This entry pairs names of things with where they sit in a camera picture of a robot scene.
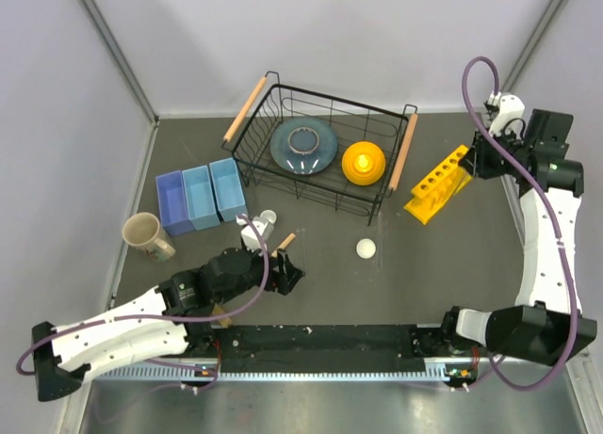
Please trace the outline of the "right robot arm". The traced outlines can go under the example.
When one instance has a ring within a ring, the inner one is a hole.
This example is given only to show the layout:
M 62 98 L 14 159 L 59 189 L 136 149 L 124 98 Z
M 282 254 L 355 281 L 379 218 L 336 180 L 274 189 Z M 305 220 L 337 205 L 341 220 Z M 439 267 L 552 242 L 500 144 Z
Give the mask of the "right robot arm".
M 572 349 L 564 351 L 571 313 L 581 313 L 569 297 L 567 274 L 574 271 L 575 227 L 584 192 L 584 167 L 566 157 L 570 114 L 535 109 L 524 121 L 496 108 L 490 113 L 488 142 L 477 133 L 461 166 L 484 180 L 515 178 L 524 221 L 523 273 L 512 307 L 482 312 L 454 307 L 439 334 L 450 354 L 472 345 L 492 354 L 553 366 L 570 359 L 597 335 L 593 319 L 579 315 Z

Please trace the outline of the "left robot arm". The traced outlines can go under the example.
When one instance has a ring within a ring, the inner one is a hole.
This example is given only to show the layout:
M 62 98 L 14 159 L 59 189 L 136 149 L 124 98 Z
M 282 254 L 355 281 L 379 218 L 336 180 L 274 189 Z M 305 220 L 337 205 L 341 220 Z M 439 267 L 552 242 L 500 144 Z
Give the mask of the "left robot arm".
M 60 399 L 132 363 L 188 352 L 203 355 L 215 343 L 216 306 L 253 288 L 286 296 L 303 275 L 283 249 L 270 256 L 229 248 L 86 321 L 40 323 L 32 330 L 37 398 Z

